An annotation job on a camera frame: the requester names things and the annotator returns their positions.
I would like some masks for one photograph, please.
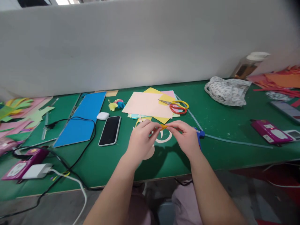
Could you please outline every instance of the power cord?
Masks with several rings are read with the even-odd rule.
[[[57,154],[56,152],[54,152],[53,150],[51,149],[46,149],[46,148],[43,148],[44,150],[47,150],[49,152],[51,152],[53,155],[55,155],[55,157],[63,164],[63,166],[71,173],[73,173],[75,176],[78,177],[78,179],[81,181],[82,185],[89,191],[100,191],[100,190],[103,190],[103,187],[96,187],[96,188],[89,188],[85,185],[85,183],[82,181],[82,179],[78,176],[78,174],[76,174],[72,168],[78,163],[78,161],[81,159],[81,157],[83,156],[84,152],[86,151],[86,149],[88,148],[88,146],[91,144],[91,142],[94,140],[95,136],[96,136],[96,123],[91,120],[91,119],[85,119],[85,118],[82,118],[82,117],[72,117],[72,118],[68,118],[68,119],[62,119],[62,120],[58,120],[56,122],[53,122],[52,124],[49,124],[48,126],[50,126],[49,129],[53,129],[55,127],[55,125],[60,122],[60,121],[64,121],[64,120],[71,120],[71,119],[76,119],[76,118],[79,118],[81,120],[86,120],[86,121],[92,121],[94,123],[94,129],[93,129],[93,136],[91,138],[91,140],[89,141],[89,143],[86,145],[86,147],[84,148],[84,150],[82,151],[81,155],[79,156],[79,158],[76,160],[76,162],[71,166],[69,167]],[[23,147],[19,147],[19,148],[16,148],[15,150],[12,151],[13,154],[15,154],[15,151],[19,150],[19,149],[23,149],[24,148],[26,149],[32,149],[32,148],[36,148],[36,147],[30,147],[30,146],[23,146]],[[60,176],[58,179],[56,179],[56,181],[50,185],[50,187],[43,193],[41,194],[38,199],[37,199],[37,203],[35,206],[31,207],[31,208],[28,208],[28,209],[25,209],[25,210],[22,210],[22,211],[19,211],[19,212],[15,212],[15,213],[11,213],[11,214],[8,214],[8,215],[4,215],[4,216],[0,216],[0,219],[2,218],[7,218],[7,217],[11,217],[11,216],[15,216],[15,215],[18,215],[18,214],[21,214],[21,213],[25,213],[27,211],[30,211],[34,208],[36,208],[39,204],[40,204],[40,201],[41,201],[41,198],[47,194],[58,182],[59,180],[62,178],[62,176]]]
[[[86,194],[86,192],[85,192],[85,190],[84,190],[84,188],[83,188],[83,186],[82,186],[82,183],[81,183],[79,180],[77,180],[77,179],[75,179],[75,178],[73,178],[73,177],[70,177],[70,176],[64,176],[63,174],[59,173],[59,172],[56,171],[55,169],[50,169],[49,171],[55,172],[57,175],[59,175],[59,176],[61,176],[61,177],[66,177],[66,178],[68,178],[68,179],[74,180],[74,181],[78,182],[79,185],[80,185],[80,189],[81,189],[81,191],[82,191],[82,193],[83,193],[83,196],[84,196],[84,205],[83,205],[82,210],[81,210],[81,212],[79,213],[78,217],[76,218],[75,222],[73,223],[73,225],[75,225],[76,222],[78,221],[78,219],[80,218],[82,212],[84,211],[84,208],[85,208],[85,206],[86,206],[86,204],[87,204],[87,201],[88,201],[88,197],[87,197],[87,194]]]

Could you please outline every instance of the black cable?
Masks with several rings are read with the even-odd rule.
[[[78,161],[81,159],[81,157],[83,156],[84,152],[86,151],[86,149],[88,148],[88,146],[90,145],[90,143],[94,140],[95,136],[96,136],[96,123],[93,121],[93,120],[90,120],[90,119],[85,119],[85,118],[82,118],[82,117],[72,117],[72,118],[69,118],[69,119],[62,119],[62,120],[58,120],[52,124],[49,124],[47,125],[47,128],[48,129],[53,129],[54,126],[60,122],[60,121],[64,121],[64,120],[71,120],[71,119],[75,119],[75,118],[80,118],[82,120],[86,120],[86,121],[92,121],[94,123],[94,129],[93,129],[93,137],[91,138],[91,140],[89,141],[89,143],[86,145],[86,147],[84,148],[84,150],[82,151],[81,155],[79,156],[79,158],[76,160],[76,162],[71,166],[69,167],[67,165],[66,162],[64,162],[60,157],[59,155],[57,155],[56,152],[54,152],[53,150],[51,149],[47,149],[47,148],[40,148],[40,149],[44,149],[44,150],[47,150],[49,152],[51,152],[62,164],[63,166],[70,172],[70,173],[73,173],[79,180],[80,182],[82,183],[82,185],[89,191],[100,191],[100,190],[103,190],[103,187],[98,187],[98,188],[89,188],[86,186],[86,184],[83,182],[83,180],[79,177],[78,174],[76,174],[72,168],[78,163]],[[37,148],[37,147],[30,147],[30,146],[23,146],[23,147],[19,147],[19,148],[16,148],[15,150],[12,151],[12,154],[14,155],[15,154],[15,151],[16,150],[19,150],[19,149],[23,149],[23,148],[27,148],[28,150],[29,149],[32,149],[32,148]],[[48,193],[51,188],[53,188],[58,182],[59,180],[61,179],[62,177],[59,177],[53,184],[51,184],[51,186],[46,190],[44,191],[43,194],[41,194],[38,199],[37,199],[37,203],[35,206],[31,207],[31,208],[28,208],[28,209],[25,209],[25,210],[22,210],[22,211],[19,211],[19,212],[15,212],[15,213],[11,213],[11,214],[8,214],[8,215],[4,215],[4,216],[0,216],[0,219],[3,219],[3,218],[7,218],[7,217],[11,217],[11,216],[15,216],[15,215],[18,215],[18,214],[21,214],[21,213],[25,213],[29,210],[32,210],[34,208],[36,208],[39,204],[40,204],[40,201],[41,201],[41,198],[46,194]]]
[[[176,178],[174,178],[180,185],[182,185],[182,186],[188,186],[190,183],[194,183],[194,181],[193,180],[191,180],[191,181],[189,181],[189,182],[187,182],[187,183],[181,183],[179,180],[177,180]]]

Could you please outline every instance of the black phone screen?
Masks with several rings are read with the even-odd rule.
[[[102,131],[99,145],[108,145],[116,141],[121,117],[108,117]]]

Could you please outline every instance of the white phone case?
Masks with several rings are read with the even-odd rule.
[[[115,143],[117,143],[117,140],[118,140],[118,135],[119,135],[119,129],[120,129],[120,123],[121,123],[121,117],[120,117],[120,116],[114,116],[114,117],[119,117],[119,118],[120,118],[120,119],[119,119],[118,128],[117,128],[117,135],[116,135],[116,139],[115,139],[115,141],[114,141],[113,143],[110,143],[110,144],[105,144],[105,145],[100,145],[100,144],[99,144],[99,143],[100,143],[100,140],[101,140],[101,138],[102,138],[103,131],[104,131],[104,129],[105,129],[105,126],[106,126],[106,121],[107,121],[109,118],[112,118],[112,117],[108,117],[108,118],[106,119],[106,121],[105,121],[105,124],[104,124],[103,130],[102,130],[102,133],[101,133],[101,137],[100,137],[100,139],[99,139],[99,143],[98,143],[98,145],[99,145],[100,147],[103,147],[103,146],[108,146],[108,145],[114,145]]]

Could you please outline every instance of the patterned fabric bag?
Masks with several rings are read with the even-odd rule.
[[[250,85],[250,81],[212,77],[205,85],[204,90],[213,100],[223,105],[243,106],[246,105],[244,98]]]

